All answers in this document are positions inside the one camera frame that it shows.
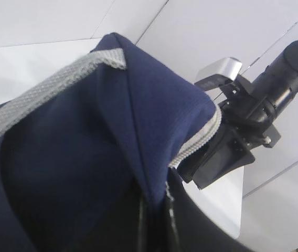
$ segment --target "white wall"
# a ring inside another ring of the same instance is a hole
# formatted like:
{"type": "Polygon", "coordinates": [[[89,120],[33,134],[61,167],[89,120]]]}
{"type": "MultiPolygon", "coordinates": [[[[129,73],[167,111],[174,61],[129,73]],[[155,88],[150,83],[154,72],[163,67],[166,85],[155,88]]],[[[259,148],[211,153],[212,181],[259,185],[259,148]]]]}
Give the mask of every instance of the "white wall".
{"type": "Polygon", "coordinates": [[[103,35],[138,41],[166,0],[0,0],[0,104],[87,54],[103,35]]]}
{"type": "MultiPolygon", "coordinates": [[[[253,78],[295,40],[298,24],[246,76],[253,78]]],[[[242,202],[239,240],[256,251],[288,252],[298,248],[298,96],[275,124],[282,139],[273,150],[257,149],[254,153],[259,159],[245,169],[248,194],[242,202]]]]}

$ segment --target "silver metal piece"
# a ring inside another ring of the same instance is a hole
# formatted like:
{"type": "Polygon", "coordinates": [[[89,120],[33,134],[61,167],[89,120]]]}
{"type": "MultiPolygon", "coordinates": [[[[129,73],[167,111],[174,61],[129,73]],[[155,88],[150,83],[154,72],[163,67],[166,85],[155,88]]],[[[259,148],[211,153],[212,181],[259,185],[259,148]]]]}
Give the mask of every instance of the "silver metal piece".
{"type": "Polygon", "coordinates": [[[235,58],[223,58],[200,70],[195,85],[208,91],[233,82],[237,77],[242,63],[235,58]]]}
{"type": "Polygon", "coordinates": [[[265,144],[270,144],[271,143],[271,139],[270,139],[269,136],[264,139],[264,143],[265,144]]]}

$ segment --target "gray mesh trim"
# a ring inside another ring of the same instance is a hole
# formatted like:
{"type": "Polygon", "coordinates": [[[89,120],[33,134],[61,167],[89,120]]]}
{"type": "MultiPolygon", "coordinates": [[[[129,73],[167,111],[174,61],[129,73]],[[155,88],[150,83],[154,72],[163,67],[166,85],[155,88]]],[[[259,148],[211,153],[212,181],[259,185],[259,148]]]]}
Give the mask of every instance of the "gray mesh trim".
{"type": "Polygon", "coordinates": [[[100,63],[126,69],[121,48],[94,51],[81,57],[0,108],[0,137],[36,108],[92,73],[100,63]]]}

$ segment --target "white surface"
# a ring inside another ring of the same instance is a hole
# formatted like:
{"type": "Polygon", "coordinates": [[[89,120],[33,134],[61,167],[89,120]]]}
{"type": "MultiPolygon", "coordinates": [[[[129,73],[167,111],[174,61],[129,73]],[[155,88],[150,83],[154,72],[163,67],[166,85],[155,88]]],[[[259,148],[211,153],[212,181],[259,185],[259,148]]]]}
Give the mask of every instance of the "white surface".
{"type": "MultiPolygon", "coordinates": [[[[244,76],[253,80],[263,72],[279,53],[291,42],[298,40],[298,24],[282,37],[244,76]]],[[[298,95],[276,119],[274,125],[282,138],[273,149],[257,148],[255,163],[246,166],[244,173],[244,194],[250,192],[272,176],[281,172],[298,160],[298,95]]]]}
{"type": "MultiPolygon", "coordinates": [[[[298,40],[298,24],[251,67],[246,76],[254,78],[295,40],[298,40]]],[[[257,161],[245,167],[245,193],[298,160],[298,95],[275,125],[282,139],[273,150],[261,148],[254,152],[257,161]]],[[[298,248],[298,165],[243,200],[239,240],[260,252],[288,252],[298,248]]]]}
{"type": "Polygon", "coordinates": [[[137,41],[166,0],[0,0],[0,47],[101,38],[137,41]]]}
{"type": "Polygon", "coordinates": [[[203,190],[183,182],[187,194],[218,227],[232,238],[240,234],[243,167],[231,171],[203,190]]]}
{"type": "Polygon", "coordinates": [[[257,252],[298,248],[298,165],[244,199],[239,241],[257,252]]]}
{"type": "Polygon", "coordinates": [[[91,38],[113,0],[0,0],[0,46],[91,38]]]}
{"type": "Polygon", "coordinates": [[[100,38],[117,32],[136,42],[167,0],[116,0],[94,33],[100,38]]]}
{"type": "Polygon", "coordinates": [[[170,0],[139,46],[193,82],[220,58],[246,69],[297,21],[298,0],[170,0]]]}
{"type": "Polygon", "coordinates": [[[0,104],[87,54],[99,39],[0,48],[0,104]]]}

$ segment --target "navy blue fabric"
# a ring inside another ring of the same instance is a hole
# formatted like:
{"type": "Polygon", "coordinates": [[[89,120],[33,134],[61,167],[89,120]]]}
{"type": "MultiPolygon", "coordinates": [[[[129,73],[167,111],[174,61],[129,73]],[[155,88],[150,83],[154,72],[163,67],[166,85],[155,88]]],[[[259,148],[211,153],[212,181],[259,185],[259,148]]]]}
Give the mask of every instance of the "navy blue fabric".
{"type": "Polygon", "coordinates": [[[214,115],[206,94],[126,38],[107,35],[96,50],[111,48],[124,50],[127,70],[100,65],[0,141],[0,202],[11,223],[0,218],[0,251],[33,251],[21,225],[39,250],[62,251],[132,179],[155,213],[169,162],[214,115]],[[17,238],[4,239],[8,232],[17,238]]]}

